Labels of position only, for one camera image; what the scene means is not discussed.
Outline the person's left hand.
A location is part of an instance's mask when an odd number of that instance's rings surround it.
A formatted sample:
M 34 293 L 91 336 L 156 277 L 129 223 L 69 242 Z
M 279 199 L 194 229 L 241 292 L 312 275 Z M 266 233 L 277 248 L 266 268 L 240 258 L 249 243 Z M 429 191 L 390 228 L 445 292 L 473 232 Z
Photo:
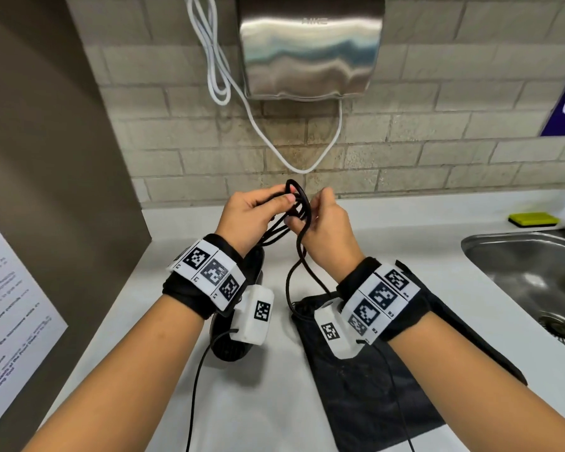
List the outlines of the person's left hand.
M 223 208 L 215 234 L 245 257 L 267 231 L 271 219 L 293 207 L 266 205 L 272 195 L 286 193 L 285 189 L 284 184 L 279 184 L 267 189 L 235 192 Z

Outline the person's right hand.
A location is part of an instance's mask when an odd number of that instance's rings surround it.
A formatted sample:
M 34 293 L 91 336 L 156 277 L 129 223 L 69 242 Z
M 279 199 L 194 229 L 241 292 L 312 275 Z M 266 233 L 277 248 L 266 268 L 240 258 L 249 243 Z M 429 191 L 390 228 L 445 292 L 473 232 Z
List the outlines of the person's right hand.
M 354 236 L 348 213 L 336 201 L 331 187 L 311 200 L 311 234 L 302 244 L 314 262 L 340 283 L 365 259 Z

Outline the person's left forearm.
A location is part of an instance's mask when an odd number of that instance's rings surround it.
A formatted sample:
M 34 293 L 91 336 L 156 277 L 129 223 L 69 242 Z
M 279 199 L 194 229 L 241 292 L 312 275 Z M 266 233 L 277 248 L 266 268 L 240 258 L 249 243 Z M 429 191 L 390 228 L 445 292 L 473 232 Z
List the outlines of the person's left forearm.
M 161 296 L 22 452 L 144 452 L 204 323 Z

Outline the person's right forearm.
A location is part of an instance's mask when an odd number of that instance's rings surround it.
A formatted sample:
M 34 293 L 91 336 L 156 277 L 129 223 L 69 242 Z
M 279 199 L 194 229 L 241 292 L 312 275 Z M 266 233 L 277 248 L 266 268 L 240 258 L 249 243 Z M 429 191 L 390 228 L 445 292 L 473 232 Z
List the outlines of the person's right forearm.
M 565 418 L 434 313 L 389 345 L 470 452 L 565 452 Z

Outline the left wristband with marker tags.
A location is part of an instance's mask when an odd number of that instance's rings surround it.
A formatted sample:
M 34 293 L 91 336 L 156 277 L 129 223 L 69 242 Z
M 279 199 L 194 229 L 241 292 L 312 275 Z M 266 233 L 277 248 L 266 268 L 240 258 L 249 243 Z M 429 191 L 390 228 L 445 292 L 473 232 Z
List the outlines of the left wristband with marker tags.
M 169 266 L 163 295 L 194 311 L 203 320 L 229 316 L 248 283 L 243 258 L 226 240 L 208 234 L 186 248 Z

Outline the wristband with marker tags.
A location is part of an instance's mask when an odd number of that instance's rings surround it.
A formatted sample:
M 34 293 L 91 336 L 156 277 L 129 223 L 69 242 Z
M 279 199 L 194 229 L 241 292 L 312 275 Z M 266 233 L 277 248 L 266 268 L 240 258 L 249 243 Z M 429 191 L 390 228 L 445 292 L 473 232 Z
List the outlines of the wristband with marker tags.
M 341 318 L 371 345 L 388 342 L 431 311 L 429 291 L 400 267 L 366 257 L 341 280 Z
M 243 258 L 226 240 L 208 234 L 186 248 L 169 266 L 163 295 L 194 311 L 203 320 L 229 316 L 248 283 Z

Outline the right wristband with marker tags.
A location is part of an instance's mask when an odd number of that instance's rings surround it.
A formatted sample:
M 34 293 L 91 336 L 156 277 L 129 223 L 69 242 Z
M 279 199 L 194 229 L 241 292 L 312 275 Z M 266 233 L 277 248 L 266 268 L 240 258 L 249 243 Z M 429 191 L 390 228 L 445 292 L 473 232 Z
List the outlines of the right wristband with marker tags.
M 400 267 L 366 257 L 341 280 L 341 318 L 371 345 L 388 342 L 431 311 L 429 291 Z

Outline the black hair dryer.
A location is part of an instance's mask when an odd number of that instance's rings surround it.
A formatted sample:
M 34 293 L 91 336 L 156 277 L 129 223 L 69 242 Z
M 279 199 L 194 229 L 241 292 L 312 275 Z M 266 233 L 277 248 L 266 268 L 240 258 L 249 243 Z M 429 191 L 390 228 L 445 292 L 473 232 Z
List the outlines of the black hair dryer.
M 265 252 L 263 247 L 256 246 L 251 249 L 241 264 L 241 271 L 246 277 L 246 289 L 244 293 L 249 293 L 250 287 L 261 285 L 263 282 L 263 265 Z M 253 344 L 239 341 L 230 337 L 231 330 L 236 329 L 244 321 L 244 305 L 239 301 L 236 306 L 241 309 L 233 309 L 229 316 L 222 316 L 216 313 L 210 323 L 210 341 L 213 342 L 211 351 L 214 356 L 225 363 L 237 362 L 245 357 Z

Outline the brown cabinet side panel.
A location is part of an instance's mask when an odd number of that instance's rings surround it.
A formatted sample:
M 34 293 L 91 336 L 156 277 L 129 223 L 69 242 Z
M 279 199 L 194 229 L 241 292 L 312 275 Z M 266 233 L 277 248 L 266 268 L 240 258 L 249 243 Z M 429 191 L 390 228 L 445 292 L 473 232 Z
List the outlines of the brown cabinet side panel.
M 66 0 L 0 0 L 0 232 L 68 325 L 0 418 L 20 452 L 151 242 Z

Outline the yellow and black sponge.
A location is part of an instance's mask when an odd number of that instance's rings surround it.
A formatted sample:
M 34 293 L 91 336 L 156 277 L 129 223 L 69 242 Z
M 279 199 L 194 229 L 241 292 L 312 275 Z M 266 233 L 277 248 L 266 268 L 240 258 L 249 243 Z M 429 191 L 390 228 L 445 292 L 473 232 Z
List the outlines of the yellow and black sponge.
M 546 212 L 514 213 L 507 220 L 519 228 L 553 228 L 560 223 L 560 219 Z

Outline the stainless steel sink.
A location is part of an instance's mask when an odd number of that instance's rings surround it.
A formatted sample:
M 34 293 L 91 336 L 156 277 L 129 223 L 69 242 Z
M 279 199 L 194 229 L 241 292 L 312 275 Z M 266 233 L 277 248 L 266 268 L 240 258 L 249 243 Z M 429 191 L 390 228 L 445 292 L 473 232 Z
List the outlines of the stainless steel sink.
M 473 235 L 465 256 L 549 335 L 565 346 L 565 234 L 562 230 Z

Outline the white paper notice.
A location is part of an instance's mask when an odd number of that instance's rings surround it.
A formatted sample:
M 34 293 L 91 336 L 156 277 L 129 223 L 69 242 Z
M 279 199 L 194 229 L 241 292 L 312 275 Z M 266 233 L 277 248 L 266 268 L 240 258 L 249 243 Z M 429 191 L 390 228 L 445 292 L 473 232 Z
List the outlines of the white paper notice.
M 0 233 L 0 418 L 67 324 Z

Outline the steel wall hand dryer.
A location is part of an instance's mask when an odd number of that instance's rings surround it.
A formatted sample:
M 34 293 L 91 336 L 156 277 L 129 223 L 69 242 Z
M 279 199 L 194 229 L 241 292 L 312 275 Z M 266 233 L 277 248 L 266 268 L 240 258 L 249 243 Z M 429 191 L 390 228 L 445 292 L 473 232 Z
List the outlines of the steel wall hand dryer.
M 385 0 L 235 0 L 244 94 L 312 102 L 362 96 Z

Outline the black drawstring bag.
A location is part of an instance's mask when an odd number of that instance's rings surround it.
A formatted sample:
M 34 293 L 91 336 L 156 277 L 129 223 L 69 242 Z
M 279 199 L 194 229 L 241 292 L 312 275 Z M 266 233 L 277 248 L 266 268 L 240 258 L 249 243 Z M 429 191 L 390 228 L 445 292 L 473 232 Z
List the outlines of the black drawstring bag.
M 366 345 L 347 360 L 333 356 L 313 318 L 329 299 L 324 293 L 291 305 L 337 452 L 380 452 L 445 425 L 387 343 Z

